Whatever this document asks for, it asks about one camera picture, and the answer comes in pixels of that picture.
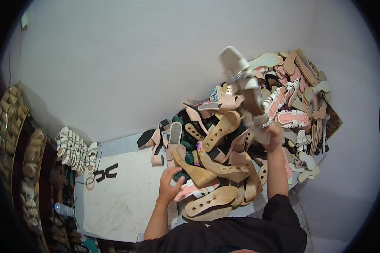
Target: wooden shelf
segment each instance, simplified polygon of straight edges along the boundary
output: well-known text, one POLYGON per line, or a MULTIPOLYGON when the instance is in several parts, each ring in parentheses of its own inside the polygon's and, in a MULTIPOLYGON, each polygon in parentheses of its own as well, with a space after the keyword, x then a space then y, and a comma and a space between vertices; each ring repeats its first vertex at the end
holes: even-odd
MULTIPOLYGON (((62 166, 61 166, 61 174, 62 175, 65 174, 65 165, 64 164, 62 164, 62 166)), ((62 189, 60 189, 59 193, 58 193, 58 202, 59 203, 63 202, 63 191, 62 191, 62 189)), ((65 219, 63 218, 62 215, 60 215, 60 218, 61 218, 62 222, 65 224, 65 219)), ((62 228, 62 232, 65 234, 66 246, 69 249, 71 249, 71 246, 69 245, 68 235, 66 234, 66 228, 65 228, 65 226, 62 228)))
POLYGON ((11 179, 10 179, 10 187, 11 187, 11 203, 13 205, 13 208, 14 208, 14 197, 13 197, 13 190, 12 190, 12 178, 13 178, 13 171, 14 171, 14 159, 15 159, 15 154, 17 152, 17 144, 18 144, 18 140, 20 139, 20 135, 21 135, 21 130, 23 129, 23 126, 24 126, 24 123, 25 121, 27 121, 27 119, 30 117, 30 109, 31 107, 29 107, 27 109, 27 112, 25 113, 25 118, 24 120, 21 122, 21 126, 20 126, 20 129, 19 129, 19 133, 18 133, 18 136, 17 136, 17 139, 15 141, 15 145, 14 145, 14 154, 13 154, 13 157, 12 157, 12 164, 11 164, 11 179))
MULTIPOLYGON (((46 143, 49 142, 49 138, 48 137, 44 137, 44 144, 43 146, 41 147, 41 156, 40 156, 40 162, 38 164, 38 170, 37 170, 37 182, 35 183, 35 189, 37 191, 37 198, 36 198, 36 204, 37 204, 37 210, 38 210, 38 214, 41 218, 41 213, 39 211, 39 182, 40 182, 40 174, 41 174, 41 165, 42 165, 42 158, 44 157, 44 152, 45 152, 45 147, 46 147, 46 143)), ((42 244, 44 245, 44 247, 46 248, 47 251, 49 251, 48 249, 48 245, 46 244, 46 240, 45 240, 45 236, 44 236, 44 232, 43 230, 41 231, 41 235, 38 236, 38 240, 41 240, 42 244)))

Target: pink strap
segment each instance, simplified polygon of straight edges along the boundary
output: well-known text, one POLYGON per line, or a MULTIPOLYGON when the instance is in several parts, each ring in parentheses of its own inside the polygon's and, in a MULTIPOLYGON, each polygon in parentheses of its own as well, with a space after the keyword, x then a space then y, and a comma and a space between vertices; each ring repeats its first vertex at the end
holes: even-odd
POLYGON ((285 161, 284 162, 284 169, 286 170, 287 179, 289 179, 293 175, 293 172, 291 171, 289 161, 287 160, 287 154, 286 154, 285 147, 283 147, 283 154, 284 154, 284 161, 285 161))

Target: pile of insoles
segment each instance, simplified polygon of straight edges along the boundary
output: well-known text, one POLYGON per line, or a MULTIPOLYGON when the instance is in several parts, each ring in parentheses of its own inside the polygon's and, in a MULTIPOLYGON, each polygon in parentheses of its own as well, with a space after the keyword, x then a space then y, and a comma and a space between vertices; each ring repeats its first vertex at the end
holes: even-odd
MULTIPOLYGON (((325 153, 327 103, 330 86, 301 49, 290 53, 264 54, 249 62, 264 77, 259 82, 262 101, 272 122, 284 130, 284 167, 289 184, 293 172, 298 181, 313 179, 319 166, 313 156, 325 153)), ((267 180, 267 153, 254 132, 244 124, 243 95, 233 94, 232 85, 213 89, 208 101, 185 106, 169 126, 163 120, 146 131, 138 147, 154 146, 152 164, 162 166, 158 154, 166 149, 167 166, 180 166, 186 178, 175 201, 193 196, 182 215, 192 220, 212 220, 229 215, 232 208, 251 203, 267 180), (252 159, 261 166, 256 171, 252 159)))

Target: water bottle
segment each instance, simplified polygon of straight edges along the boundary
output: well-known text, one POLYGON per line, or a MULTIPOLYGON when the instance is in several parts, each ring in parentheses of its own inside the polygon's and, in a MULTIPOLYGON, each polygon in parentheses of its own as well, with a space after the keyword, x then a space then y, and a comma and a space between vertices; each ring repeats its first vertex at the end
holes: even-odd
POLYGON ((54 205, 54 208, 56 212, 59 213, 60 215, 65 215, 65 216, 70 216, 70 217, 75 216, 75 210, 62 203, 56 202, 56 204, 54 205))

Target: white cloth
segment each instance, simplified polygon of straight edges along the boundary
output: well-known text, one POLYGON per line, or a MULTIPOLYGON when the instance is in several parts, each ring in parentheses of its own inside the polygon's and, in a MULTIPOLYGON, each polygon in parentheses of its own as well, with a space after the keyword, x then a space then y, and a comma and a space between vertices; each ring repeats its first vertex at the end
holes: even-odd
MULTIPOLYGON (((159 194, 159 179, 165 169, 152 167, 151 154, 149 148, 99 159, 98 170, 117 163, 118 167, 109 171, 117 177, 96 182, 91 191, 84 189, 83 229, 86 232, 125 242, 136 242, 137 234, 145 232, 159 194)), ((86 170, 85 180, 88 176, 93 175, 86 170)), ((177 215, 176 203, 171 202, 169 225, 177 223, 177 215)))

